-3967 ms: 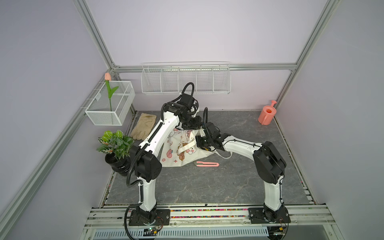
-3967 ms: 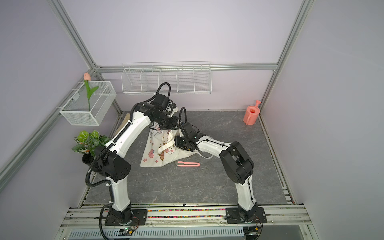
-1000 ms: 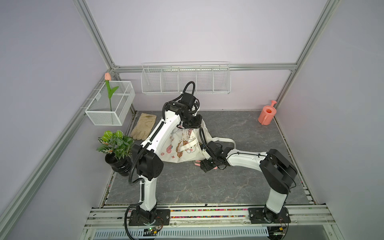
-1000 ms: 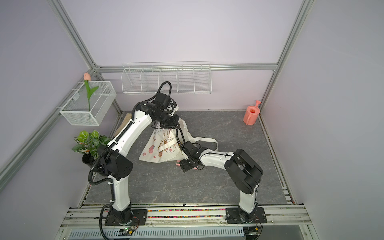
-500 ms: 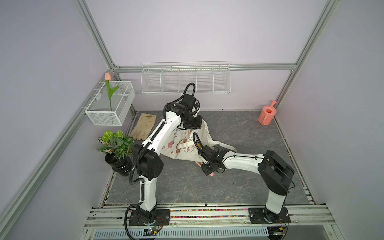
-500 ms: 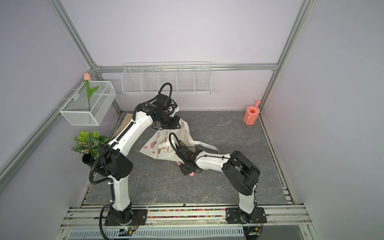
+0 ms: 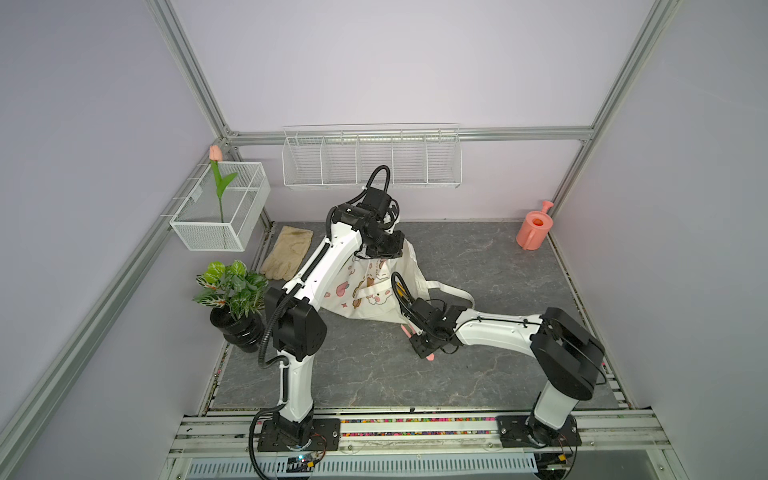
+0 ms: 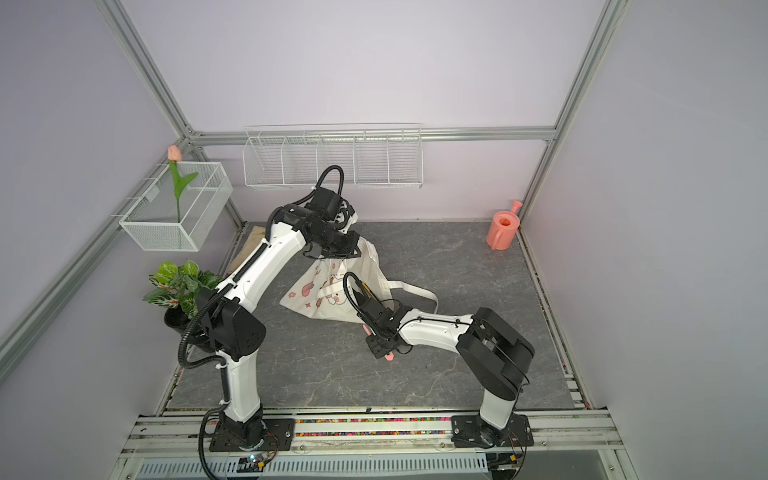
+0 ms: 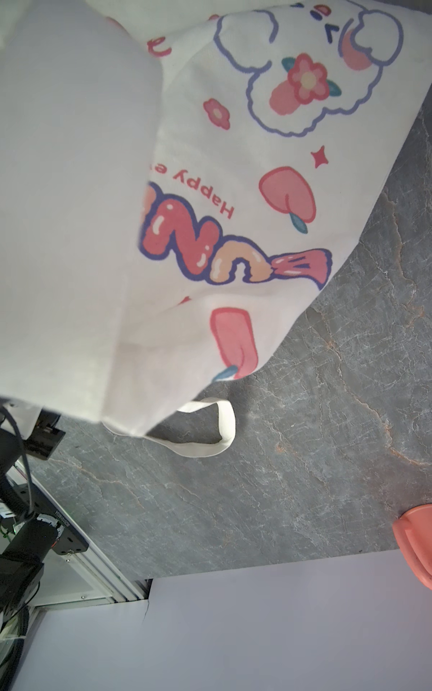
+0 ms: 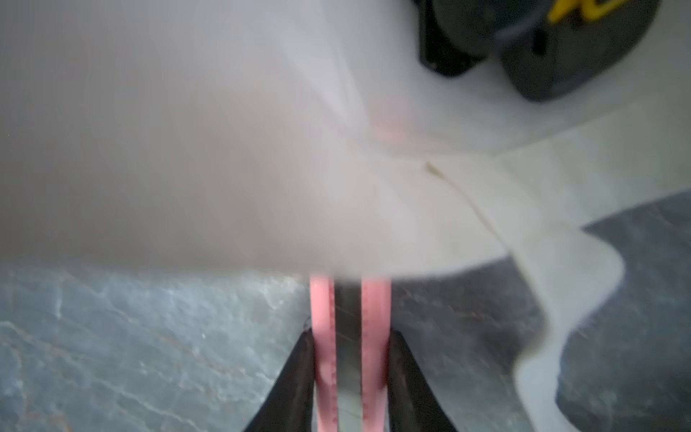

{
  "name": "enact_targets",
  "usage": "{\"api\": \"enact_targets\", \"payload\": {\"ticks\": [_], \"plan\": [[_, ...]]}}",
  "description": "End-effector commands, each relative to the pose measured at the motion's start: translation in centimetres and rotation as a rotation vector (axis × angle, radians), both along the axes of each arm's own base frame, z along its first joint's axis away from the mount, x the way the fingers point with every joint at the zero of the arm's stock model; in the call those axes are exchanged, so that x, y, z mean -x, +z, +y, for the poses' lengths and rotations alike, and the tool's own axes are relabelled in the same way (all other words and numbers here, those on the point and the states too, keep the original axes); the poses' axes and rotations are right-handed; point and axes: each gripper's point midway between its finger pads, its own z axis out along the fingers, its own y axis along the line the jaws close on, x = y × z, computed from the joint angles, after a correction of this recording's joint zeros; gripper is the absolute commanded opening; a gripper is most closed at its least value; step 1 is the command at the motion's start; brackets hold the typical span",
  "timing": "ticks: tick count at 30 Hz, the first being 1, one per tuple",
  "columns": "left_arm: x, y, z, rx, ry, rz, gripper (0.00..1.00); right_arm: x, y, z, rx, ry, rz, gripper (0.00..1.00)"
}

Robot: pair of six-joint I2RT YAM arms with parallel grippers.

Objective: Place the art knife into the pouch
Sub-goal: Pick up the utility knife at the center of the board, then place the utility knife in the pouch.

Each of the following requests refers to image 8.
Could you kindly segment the pink utility knife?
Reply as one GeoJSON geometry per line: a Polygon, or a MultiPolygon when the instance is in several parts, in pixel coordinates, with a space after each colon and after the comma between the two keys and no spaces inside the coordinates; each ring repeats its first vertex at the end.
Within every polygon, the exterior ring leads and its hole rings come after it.
{"type": "MultiPolygon", "coordinates": [[[[367,326],[367,325],[363,325],[363,328],[364,328],[364,330],[365,330],[365,332],[366,332],[366,334],[367,334],[368,336],[370,336],[370,335],[372,334],[372,331],[371,331],[371,330],[368,328],[368,326],[367,326]]],[[[394,360],[394,354],[393,354],[392,352],[389,352],[389,353],[387,353],[387,354],[384,356],[384,358],[385,358],[387,361],[393,361],[393,360],[394,360]]]]}

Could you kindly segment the white cartoon tote bag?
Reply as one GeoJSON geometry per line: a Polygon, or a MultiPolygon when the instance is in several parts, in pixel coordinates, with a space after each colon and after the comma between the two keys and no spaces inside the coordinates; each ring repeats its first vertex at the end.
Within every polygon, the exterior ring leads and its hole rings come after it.
{"type": "Polygon", "coordinates": [[[375,246],[360,236],[360,255],[348,259],[315,260],[309,269],[285,293],[279,304],[295,313],[316,320],[335,320],[362,324],[347,299],[343,276],[356,274],[379,300],[389,303],[392,290],[402,290],[432,301],[437,311],[439,300],[431,291],[401,281],[390,281],[383,274],[375,246]]]}

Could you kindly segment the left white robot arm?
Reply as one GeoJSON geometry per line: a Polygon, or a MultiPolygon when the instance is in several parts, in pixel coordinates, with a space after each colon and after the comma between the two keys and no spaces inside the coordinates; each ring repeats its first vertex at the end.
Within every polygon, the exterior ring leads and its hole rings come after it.
{"type": "Polygon", "coordinates": [[[345,173],[331,165],[310,193],[270,214],[265,237],[244,263],[217,286],[203,288],[177,351],[179,365],[194,369],[213,363],[222,372],[223,404],[215,410],[225,430],[251,444],[265,435],[258,394],[257,354],[266,327],[254,312],[287,263],[315,247],[320,257],[354,258],[359,235],[351,229],[354,208],[342,197],[345,173]]]}

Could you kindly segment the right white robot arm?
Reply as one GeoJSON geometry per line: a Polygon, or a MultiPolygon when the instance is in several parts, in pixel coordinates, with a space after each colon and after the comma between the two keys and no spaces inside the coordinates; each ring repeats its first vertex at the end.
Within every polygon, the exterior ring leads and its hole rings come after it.
{"type": "Polygon", "coordinates": [[[514,412],[535,356],[533,345],[489,308],[471,315],[427,313],[396,300],[381,300],[354,273],[342,288],[367,332],[375,358],[405,355],[416,346],[457,354],[483,387],[477,414],[451,417],[451,441],[457,448],[530,447],[530,422],[514,412]]]}

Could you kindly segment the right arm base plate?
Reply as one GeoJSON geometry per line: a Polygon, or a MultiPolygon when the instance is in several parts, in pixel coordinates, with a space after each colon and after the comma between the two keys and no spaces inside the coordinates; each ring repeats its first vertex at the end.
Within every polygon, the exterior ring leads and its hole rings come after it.
{"type": "Polygon", "coordinates": [[[479,414],[451,417],[451,441],[457,448],[530,447],[534,445],[527,416],[513,413],[507,425],[498,429],[479,414]]]}

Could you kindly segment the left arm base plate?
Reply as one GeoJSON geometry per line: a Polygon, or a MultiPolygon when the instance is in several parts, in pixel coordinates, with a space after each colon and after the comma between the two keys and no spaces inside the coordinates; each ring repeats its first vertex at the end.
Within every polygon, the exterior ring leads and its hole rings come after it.
{"type": "Polygon", "coordinates": [[[209,444],[211,452],[287,451],[294,438],[295,420],[255,418],[236,422],[224,416],[209,444]]]}

